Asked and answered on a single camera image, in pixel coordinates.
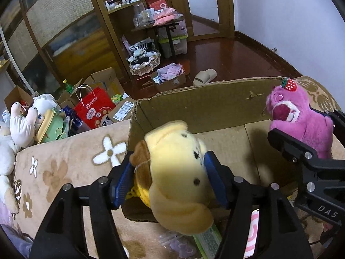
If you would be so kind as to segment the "pink strawberry bear plush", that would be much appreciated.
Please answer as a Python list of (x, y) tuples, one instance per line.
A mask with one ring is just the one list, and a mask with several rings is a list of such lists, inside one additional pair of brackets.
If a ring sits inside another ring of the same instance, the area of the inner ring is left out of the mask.
[(332, 158), (333, 121), (311, 109), (307, 92), (294, 80), (286, 78), (273, 87), (266, 109), (273, 118), (270, 130), (289, 134), (315, 149), (319, 158)]

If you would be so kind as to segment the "bagged purple charm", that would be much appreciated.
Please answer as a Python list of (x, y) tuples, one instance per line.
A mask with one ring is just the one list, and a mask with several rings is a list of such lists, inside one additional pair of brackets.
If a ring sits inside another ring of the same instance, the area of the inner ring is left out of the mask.
[(200, 258), (200, 251), (194, 239), (183, 234), (166, 231), (158, 237), (159, 244), (176, 258)]

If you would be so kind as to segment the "green tissue pack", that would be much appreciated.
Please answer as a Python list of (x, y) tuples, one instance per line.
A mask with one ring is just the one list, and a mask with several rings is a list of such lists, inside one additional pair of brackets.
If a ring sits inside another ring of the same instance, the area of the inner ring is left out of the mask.
[(213, 224), (206, 232), (193, 235), (193, 238), (203, 259), (215, 258), (222, 241), (222, 236), (215, 224)]

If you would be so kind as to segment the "pink swirl roll plush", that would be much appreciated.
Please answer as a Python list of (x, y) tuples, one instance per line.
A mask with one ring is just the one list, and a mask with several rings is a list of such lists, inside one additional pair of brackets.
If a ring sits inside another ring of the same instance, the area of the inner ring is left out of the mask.
[(256, 209), (251, 213), (249, 236), (243, 258), (249, 258), (254, 254), (259, 229), (259, 211), (259, 209)]

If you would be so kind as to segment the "purple clothed leg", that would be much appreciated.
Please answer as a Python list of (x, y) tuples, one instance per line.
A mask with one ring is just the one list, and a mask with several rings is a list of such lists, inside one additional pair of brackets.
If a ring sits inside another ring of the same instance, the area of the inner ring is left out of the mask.
[(24, 258), (29, 258), (33, 240), (25, 236), (19, 228), (13, 225), (13, 218), (7, 207), (1, 202), (1, 226), (9, 240)]

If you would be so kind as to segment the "large cream duck plush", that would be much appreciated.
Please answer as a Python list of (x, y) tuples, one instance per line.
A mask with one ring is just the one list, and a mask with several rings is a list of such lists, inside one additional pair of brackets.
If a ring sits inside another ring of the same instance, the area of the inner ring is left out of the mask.
[(9, 212), (17, 214), (19, 213), (19, 206), (9, 176), (15, 168), (16, 155), (20, 148), (13, 142), (11, 130), (6, 123), (1, 122), (0, 132), (1, 201), (6, 205)]

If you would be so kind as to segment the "floral beige blanket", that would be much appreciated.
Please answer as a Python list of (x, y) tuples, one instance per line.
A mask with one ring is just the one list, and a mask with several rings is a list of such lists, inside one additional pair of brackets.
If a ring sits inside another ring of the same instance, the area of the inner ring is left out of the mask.
[[(324, 111), (339, 109), (330, 92), (317, 81), (309, 77), (294, 81), (307, 92), (312, 110), (326, 116)], [(127, 152), (133, 154), (135, 148), (128, 148), (130, 119), (20, 151), (16, 157), (14, 177), (15, 195), (20, 204), (15, 218), (17, 226), (35, 240), (50, 205), (64, 184), (70, 183), (74, 187), (90, 185), (99, 177), (107, 176), (113, 167), (121, 165)], [(295, 158), (291, 162), (298, 168), (297, 186), (305, 166)], [(134, 175), (125, 203), (112, 211), (127, 258), (176, 258), (158, 241), (159, 235), (172, 230), (161, 226), (151, 209), (141, 201), (135, 191)], [(287, 198), (281, 185), (272, 182), (267, 186), (271, 184), (278, 185)], [(221, 206), (216, 197), (208, 207), (213, 215), (213, 224), (223, 238), (230, 212)], [(99, 258), (88, 207), (83, 208), (83, 214), (89, 258)]]

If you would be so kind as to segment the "open cardboard box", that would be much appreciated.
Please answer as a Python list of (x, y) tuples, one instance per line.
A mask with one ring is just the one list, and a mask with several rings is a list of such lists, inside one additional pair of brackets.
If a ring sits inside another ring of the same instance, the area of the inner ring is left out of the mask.
[(267, 96), (279, 77), (244, 78), (181, 88), (139, 100), (130, 119), (129, 150), (151, 130), (174, 120), (213, 151), (221, 164), (252, 184), (282, 186), (293, 193), (298, 168), (269, 145)]

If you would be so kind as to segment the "green yellow plush bag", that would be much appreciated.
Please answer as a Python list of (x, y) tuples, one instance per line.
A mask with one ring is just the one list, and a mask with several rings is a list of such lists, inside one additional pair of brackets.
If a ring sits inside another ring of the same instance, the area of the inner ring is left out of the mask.
[(65, 138), (68, 138), (67, 122), (54, 109), (47, 110), (38, 129), (36, 143), (47, 143)]

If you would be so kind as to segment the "white pink elephant plush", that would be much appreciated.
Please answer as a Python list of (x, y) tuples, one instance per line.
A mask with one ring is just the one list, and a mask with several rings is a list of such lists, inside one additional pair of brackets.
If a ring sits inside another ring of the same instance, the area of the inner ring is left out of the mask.
[(35, 140), (35, 123), (38, 118), (38, 110), (32, 106), (27, 110), (27, 115), (23, 116), (20, 112), (21, 107), (19, 102), (12, 104), (10, 131), (13, 142), (21, 148), (27, 148)]

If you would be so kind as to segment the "beige slipper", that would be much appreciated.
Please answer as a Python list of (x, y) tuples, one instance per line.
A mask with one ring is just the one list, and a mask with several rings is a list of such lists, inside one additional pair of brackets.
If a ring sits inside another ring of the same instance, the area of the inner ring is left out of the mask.
[(212, 82), (217, 77), (217, 75), (217, 72), (212, 68), (207, 69), (205, 71), (202, 70), (198, 72), (198, 74), (195, 76), (193, 80), (193, 86), (197, 87), (200, 85), (208, 84)]

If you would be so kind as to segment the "red paper shopping bag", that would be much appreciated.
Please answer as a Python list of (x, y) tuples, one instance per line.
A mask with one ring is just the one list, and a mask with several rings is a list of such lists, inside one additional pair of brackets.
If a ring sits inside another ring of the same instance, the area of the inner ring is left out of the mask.
[(110, 121), (107, 116), (115, 108), (111, 97), (101, 87), (91, 88), (89, 85), (82, 84), (75, 89), (79, 100), (74, 108), (77, 116), (90, 129), (106, 126)]

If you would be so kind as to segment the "labelled parcel box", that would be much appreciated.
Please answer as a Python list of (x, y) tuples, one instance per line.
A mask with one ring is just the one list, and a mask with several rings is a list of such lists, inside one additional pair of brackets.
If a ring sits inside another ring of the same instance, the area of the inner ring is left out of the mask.
[(136, 101), (130, 97), (119, 102), (116, 107), (109, 112), (109, 118), (113, 123), (130, 119)]

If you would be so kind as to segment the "small carton with packets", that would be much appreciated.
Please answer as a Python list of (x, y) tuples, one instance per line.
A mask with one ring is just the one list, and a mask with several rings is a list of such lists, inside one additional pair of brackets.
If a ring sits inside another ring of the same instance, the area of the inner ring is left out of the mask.
[(180, 88), (186, 83), (186, 75), (183, 66), (171, 63), (151, 73), (151, 81), (158, 92), (165, 92)]

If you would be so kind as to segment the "green glass bottle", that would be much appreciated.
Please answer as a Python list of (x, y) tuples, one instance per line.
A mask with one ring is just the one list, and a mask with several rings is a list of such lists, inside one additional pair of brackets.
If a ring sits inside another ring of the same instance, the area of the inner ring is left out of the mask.
[(64, 80), (63, 84), (65, 85), (65, 90), (71, 95), (74, 92), (74, 86), (69, 84), (67, 80)]

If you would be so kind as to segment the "brown carton by shelf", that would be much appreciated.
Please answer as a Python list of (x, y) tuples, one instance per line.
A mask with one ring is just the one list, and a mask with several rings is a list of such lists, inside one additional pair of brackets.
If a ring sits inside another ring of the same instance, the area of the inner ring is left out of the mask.
[(31, 104), (33, 104), (33, 97), (26, 91), (21, 89), (21, 87), (15, 86), (14, 89), (11, 90), (11, 92), (4, 99), (4, 102), (7, 110), (10, 112), (12, 105), (16, 102), (24, 103), (24, 107), (31, 106)]

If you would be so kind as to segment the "brown floor carton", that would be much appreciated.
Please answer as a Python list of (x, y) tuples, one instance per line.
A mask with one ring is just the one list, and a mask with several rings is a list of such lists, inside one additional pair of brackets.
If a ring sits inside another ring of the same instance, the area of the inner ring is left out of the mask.
[(120, 81), (118, 80), (115, 70), (112, 67), (92, 73), (87, 78), (80, 79), (73, 87), (72, 94), (63, 91), (57, 100), (57, 103), (63, 108), (69, 106), (74, 108), (90, 90), (84, 85), (90, 86), (92, 89), (100, 87), (107, 92), (110, 97), (114, 95), (123, 95), (125, 93)]

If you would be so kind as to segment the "clear storage bin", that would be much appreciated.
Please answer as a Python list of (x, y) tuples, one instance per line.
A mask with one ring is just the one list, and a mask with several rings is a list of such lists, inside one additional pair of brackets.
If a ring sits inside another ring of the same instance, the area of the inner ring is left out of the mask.
[[(163, 50), (163, 55), (165, 58), (170, 58), (173, 56), (168, 38), (160, 39), (159, 44), (161, 45), (161, 49)], [(172, 38), (172, 44), (175, 55), (188, 53), (187, 36), (177, 36)]]

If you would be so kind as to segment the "lace basket with plush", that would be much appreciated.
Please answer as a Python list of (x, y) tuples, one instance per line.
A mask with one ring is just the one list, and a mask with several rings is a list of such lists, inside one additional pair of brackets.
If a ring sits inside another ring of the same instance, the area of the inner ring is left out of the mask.
[(133, 76), (143, 76), (160, 65), (161, 54), (151, 38), (146, 38), (127, 48), (129, 70)]

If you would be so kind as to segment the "pink folded cloth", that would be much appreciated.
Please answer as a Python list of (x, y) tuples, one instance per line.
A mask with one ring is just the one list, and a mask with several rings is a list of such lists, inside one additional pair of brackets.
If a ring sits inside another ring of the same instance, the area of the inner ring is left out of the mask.
[(154, 14), (154, 25), (161, 26), (170, 21), (173, 21), (178, 16), (178, 12), (174, 8), (165, 8), (159, 13)]

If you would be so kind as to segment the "large wooden wardrobe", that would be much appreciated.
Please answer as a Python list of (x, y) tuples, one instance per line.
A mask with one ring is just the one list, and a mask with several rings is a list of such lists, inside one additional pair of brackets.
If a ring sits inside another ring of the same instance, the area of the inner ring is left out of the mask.
[(143, 0), (1, 0), (1, 54), (19, 86), (53, 93), (111, 67), (132, 79), (122, 37), (138, 41), (134, 7)]

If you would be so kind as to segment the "red gift box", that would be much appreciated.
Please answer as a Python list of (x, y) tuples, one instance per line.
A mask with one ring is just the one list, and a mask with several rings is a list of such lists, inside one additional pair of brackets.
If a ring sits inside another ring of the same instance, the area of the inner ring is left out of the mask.
[(145, 0), (148, 8), (160, 11), (168, 7), (166, 0)]

